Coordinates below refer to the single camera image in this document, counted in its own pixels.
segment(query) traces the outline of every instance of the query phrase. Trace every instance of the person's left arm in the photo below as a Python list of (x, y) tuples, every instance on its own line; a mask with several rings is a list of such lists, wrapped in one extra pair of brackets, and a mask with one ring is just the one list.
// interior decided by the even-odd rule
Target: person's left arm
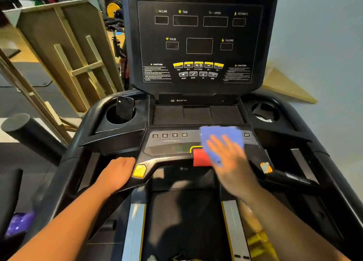
[(117, 158), (97, 181), (46, 227), (18, 250), (9, 261), (73, 261), (106, 199), (131, 176), (134, 158)]

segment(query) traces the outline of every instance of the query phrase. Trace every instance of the microfiber cloth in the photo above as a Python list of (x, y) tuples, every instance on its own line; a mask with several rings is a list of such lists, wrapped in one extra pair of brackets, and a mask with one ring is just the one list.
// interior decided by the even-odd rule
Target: microfiber cloth
[(210, 157), (211, 161), (215, 164), (221, 164), (221, 159), (216, 153), (209, 149), (206, 143), (206, 141), (210, 139), (211, 135), (215, 135), (217, 139), (219, 139), (223, 143), (224, 140), (222, 139), (222, 135), (226, 135), (232, 142), (237, 143), (242, 149), (244, 149), (244, 139), (242, 131), (235, 126), (202, 126), (199, 130), (202, 133), (201, 141), (203, 149)]

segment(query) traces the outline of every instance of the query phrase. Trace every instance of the wall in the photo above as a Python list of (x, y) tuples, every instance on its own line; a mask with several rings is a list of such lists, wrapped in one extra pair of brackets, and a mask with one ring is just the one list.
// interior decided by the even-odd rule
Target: wall
[(293, 104), (363, 200), (363, 1), (278, 0), (269, 61), (319, 100)]

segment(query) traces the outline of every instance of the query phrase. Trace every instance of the red emergency stop button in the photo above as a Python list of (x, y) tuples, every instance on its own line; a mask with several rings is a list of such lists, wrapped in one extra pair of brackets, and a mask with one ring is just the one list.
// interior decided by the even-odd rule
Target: red emergency stop button
[(193, 149), (193, 166), (212, 166), (211, 160), (204, 149)]

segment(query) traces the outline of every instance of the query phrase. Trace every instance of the treadmill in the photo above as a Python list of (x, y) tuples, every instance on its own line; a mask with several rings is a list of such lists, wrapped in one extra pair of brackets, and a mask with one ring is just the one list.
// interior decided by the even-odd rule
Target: treadmill
[(277, 0), (123, 0), (133, 90), (85, 115), (26, 234), (30, 240), (110, 160), (133, 174), (102, 207), (92, 237), (128, 208), (118, 260), (177, 254), (252, 259), (236, 199), (200, 163), (199, 127), (237, 126), (261, 186), (350, 259), (361, 259), (363, 207), (298, 113), (262, 85)]

